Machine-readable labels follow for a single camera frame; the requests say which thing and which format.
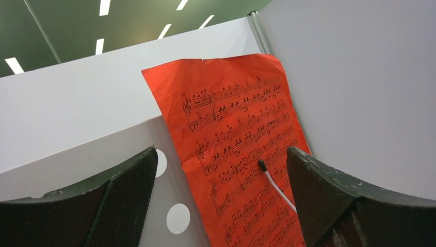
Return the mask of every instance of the black cable tip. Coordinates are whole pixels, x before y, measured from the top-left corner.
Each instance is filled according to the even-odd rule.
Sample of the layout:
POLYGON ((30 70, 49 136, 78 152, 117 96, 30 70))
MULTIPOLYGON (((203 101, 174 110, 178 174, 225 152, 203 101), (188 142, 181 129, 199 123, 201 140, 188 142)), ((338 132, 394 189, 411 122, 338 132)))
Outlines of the black cable tip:
POLYGON ((260 168, 262 169, 262 171, 266 172, 265 162, 263 162, 263 160, 259 160, 258 164, 259 164, 260 168))

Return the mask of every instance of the rectangular light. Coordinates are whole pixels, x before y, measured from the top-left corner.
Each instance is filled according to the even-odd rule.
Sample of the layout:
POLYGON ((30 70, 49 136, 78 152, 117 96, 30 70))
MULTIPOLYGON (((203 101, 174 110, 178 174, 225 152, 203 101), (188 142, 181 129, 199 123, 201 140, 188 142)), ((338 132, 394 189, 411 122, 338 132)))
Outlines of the rectangular light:
POLYGON ((100 0, 100 16, 109 14, 111 0, 100 0))
POLYGON ((188 2, 188 0, 181 0, 180 4, 178 5, 176 10, 182 10, 187 2, 188 2))
POLYGON ((171 27, 171 24, 167 24, 167 25, 163 28, 162 32, 160 33, 160 35, 159 35, 159 37, 158 37, 157 39, 158 39, 158 40, 162 39, 162 38, 165 36, 165 34, 167 33, 168 29, 170 29, 170 27, 171 27))
POLYGON ((6 63, 11 67, 14 74, 21 74, 24 73, 24 70, 21 68, 20 64, 16 60, 16 58, 8 58, 5 59, 6 63))
POLYGON ((209 17, 205 20, 205 22, 203 22, 203 24, 200 26, 199 29, 204 28, 204 27, 209 23, 209 21, 210 21, 214 16, 215 16, 215 15, 211 15, 211 16, 209 16, 209 17))
POLYGON ((97 40, 97 43, 96 43, 96 55, 99 55, 99 54, 103 53, 103 44, 104 44, 104 39, 97 40))

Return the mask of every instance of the red sheet music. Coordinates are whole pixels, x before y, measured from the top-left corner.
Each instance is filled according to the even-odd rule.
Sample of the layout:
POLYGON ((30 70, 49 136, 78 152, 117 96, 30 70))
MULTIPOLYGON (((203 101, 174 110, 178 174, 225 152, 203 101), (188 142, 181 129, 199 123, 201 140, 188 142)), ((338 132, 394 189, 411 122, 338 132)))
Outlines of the red sheet music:
POLYGON ((308 152, 280 62, 182 59, 142 74, 167 123, 211 246, 304 246, 286 148, 308 152))

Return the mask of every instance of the green ceiling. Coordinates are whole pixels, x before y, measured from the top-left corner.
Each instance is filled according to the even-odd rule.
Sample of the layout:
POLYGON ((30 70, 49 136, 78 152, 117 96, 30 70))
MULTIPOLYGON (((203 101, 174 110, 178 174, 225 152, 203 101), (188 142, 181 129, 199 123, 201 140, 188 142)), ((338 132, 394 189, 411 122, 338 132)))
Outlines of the green ceiling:
POLYGON ((13 75, 5 59, 16 57, 23 70, 57 64, 34 20, 39 21, 61 62, 95 55, 96 40, 103 52, 155 40, 167 24, 167 36, 246 16, 271 0, 111 0, 109 14, 99 16, 100 0, 0 0, 0 77, 13 75))

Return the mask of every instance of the circular hole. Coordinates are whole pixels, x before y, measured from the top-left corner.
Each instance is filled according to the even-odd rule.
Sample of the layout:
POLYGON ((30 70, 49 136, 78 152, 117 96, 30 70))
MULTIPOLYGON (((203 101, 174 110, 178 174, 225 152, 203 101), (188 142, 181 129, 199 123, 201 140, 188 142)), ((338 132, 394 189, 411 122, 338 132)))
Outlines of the circular hole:
POLYGON ((170 208, 167 214, 167 227, 170 232, 180 234, 188 228, 191 221, 189 209, 184 204, 178 203, 170 208))
POLYGON ((165 157, 164 152, 156 149, 157 152, 157 170, 156 170, 156 178, 160 177, 165 170, 167 169, 167 157, 165 157))

